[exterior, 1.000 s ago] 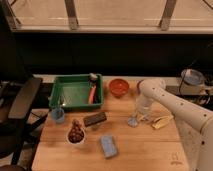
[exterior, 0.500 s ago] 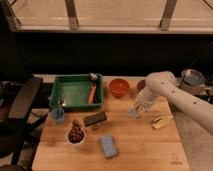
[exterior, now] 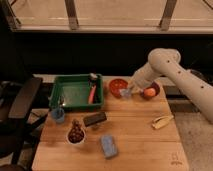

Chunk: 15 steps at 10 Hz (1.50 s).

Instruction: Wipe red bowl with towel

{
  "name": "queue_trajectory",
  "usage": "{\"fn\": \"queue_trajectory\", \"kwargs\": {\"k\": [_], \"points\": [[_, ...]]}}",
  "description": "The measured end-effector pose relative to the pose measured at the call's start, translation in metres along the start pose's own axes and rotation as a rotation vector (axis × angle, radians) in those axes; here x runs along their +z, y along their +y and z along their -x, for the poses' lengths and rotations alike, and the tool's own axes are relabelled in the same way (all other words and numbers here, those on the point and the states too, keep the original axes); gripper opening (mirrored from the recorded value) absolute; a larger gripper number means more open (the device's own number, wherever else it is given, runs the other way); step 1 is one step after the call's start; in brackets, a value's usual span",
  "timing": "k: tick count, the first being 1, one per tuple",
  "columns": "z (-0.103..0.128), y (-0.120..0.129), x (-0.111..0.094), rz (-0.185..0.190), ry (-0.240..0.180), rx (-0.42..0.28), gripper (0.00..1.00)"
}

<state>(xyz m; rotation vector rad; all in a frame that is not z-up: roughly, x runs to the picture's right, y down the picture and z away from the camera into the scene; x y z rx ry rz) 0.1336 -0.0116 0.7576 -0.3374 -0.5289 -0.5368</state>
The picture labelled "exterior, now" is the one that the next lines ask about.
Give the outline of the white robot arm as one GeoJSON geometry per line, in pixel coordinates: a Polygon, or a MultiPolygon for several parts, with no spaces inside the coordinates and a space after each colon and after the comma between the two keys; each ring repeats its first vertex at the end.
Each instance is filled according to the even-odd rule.
{"type": "Polygon", "coordinates": [[[148,54],[148,62],[136,70],[128,89],[144,90],[161,75],[169,78],[183,94],[213,124],[213,86],[191,74],[180,66],[181,55],[176,49],[156,48],[148,54]]]}

